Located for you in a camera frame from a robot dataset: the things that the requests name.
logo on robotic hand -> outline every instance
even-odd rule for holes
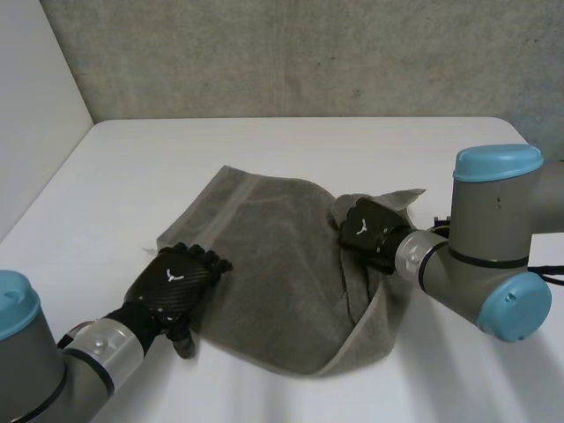
[[[362,234],[363,232],[368,232],[368,228],[367,228],[367,222],[363,219],[362,220],[362,229],[359,230],[359,232],[357,232],[357,235]]]
[[[170,273],[170,269],[167,269],[167,278],[168,278],[168,282],[173,282],[173,281],[175,281],[175,280],[184,279],[184,275],[181,275],[181,276],[172,275],[172,274]]]

gray towel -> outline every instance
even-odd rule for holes
[[[407,217],[422,189],[373,197]],[[297,179],[223,167],[157,240],[213,249],[234,265],[195,311],[203,338],[287,375],[329,375],[387,355],[409,299],[396,275],[367,269],[338,246],[360,197],[337,200]]]

blue joint cap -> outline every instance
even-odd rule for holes
[[[528,174],[543,166],[543,154],[526,144],[482,145],[456,156],[453,174],[460,182],[493,182]]]
[[[552,302],[550,289],[539,275],[519,273],[490,293],[476,324],[502,341],[521,341],[545,321]]]
[[[16,271],[0,271],[0,341],[23,330],[39,313],[39,297]]]

white table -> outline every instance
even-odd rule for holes
[[[118,308],[156,237],[219,168],[294,176],[334,195],[426,188],[416,225],[449,214],[456,153],[522,143],[506,122],[220,119],[96,125],[0,244],[24,272],[56,338]],[[564,237],[536,237],[533,264],[562,263]],[[203,343],[182,361],[165,339],[95,420],[102,422],[561,422],[564,288],[541,331],[506,345],[416,293],[391,355],[330,379],[270,374]]]

white wall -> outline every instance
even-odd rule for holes
[[[39,1],[0,1],[0,240],[92,119]]]

